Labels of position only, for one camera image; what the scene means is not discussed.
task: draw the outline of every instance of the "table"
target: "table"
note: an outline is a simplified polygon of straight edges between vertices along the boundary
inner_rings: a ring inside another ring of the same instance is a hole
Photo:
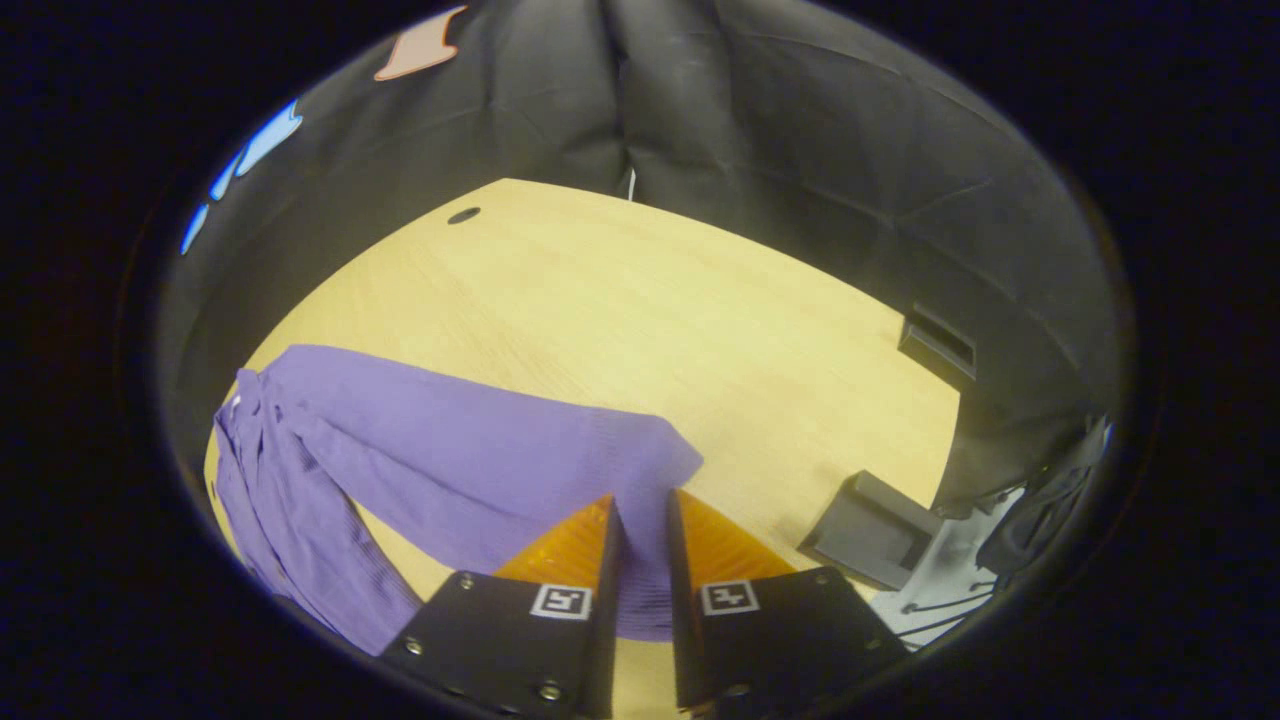
[[[901,329],[902,316],[870,296],[740,236],[616,197],[502,179],[353,259],[244,366],[261,370],[293,343],[330,345],[660,415],[705,459],[686,489],[803,570],[817,562],[796,546],[855,471],[925,506],[937,492],[959,393],[897,352]],[[216,462],[210,433],[209,484]],[[453,569],[357,510],[429,598]],[[614,673],[614,717],[676,715],[669,643],[620,638]]]

